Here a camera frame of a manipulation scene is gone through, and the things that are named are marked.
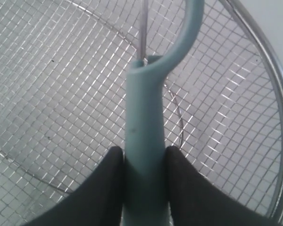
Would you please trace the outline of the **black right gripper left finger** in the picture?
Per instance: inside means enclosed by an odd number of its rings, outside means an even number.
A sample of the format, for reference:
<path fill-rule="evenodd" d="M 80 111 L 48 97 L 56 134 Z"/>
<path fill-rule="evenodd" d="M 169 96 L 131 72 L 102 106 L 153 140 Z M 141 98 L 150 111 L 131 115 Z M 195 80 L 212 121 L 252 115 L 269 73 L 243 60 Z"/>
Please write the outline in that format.
<path fill-rule="evenodd" d="M 28 226 L 118 226 L 124 201 L 124 157 L 109 149 L 94 172 L 68 197 Z"/>

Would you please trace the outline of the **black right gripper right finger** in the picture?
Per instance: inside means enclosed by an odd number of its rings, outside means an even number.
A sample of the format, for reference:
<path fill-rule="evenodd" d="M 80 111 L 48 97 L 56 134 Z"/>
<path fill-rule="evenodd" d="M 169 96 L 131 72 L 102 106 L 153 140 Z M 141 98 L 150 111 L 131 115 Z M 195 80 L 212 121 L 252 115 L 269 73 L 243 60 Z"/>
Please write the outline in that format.
<path fill-rule="evenodd" d="M 165 153 L 166 184 L 176 226 L 278 226 L 214 187 L 176 146 Z"/>

